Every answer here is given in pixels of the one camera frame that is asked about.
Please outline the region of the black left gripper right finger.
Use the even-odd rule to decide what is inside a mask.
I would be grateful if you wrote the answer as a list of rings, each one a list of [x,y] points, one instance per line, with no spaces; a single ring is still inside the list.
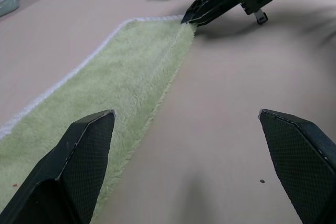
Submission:
[[[275,172],[302,223],[335,223],[335,143],[313,122],[262,109]]]

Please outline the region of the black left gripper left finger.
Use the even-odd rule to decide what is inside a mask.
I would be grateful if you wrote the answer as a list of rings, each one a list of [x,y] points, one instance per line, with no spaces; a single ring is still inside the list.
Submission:
[[[71,123],[1,212],[1,223],[90,223],[114,122],[114,110],[105,110]]]

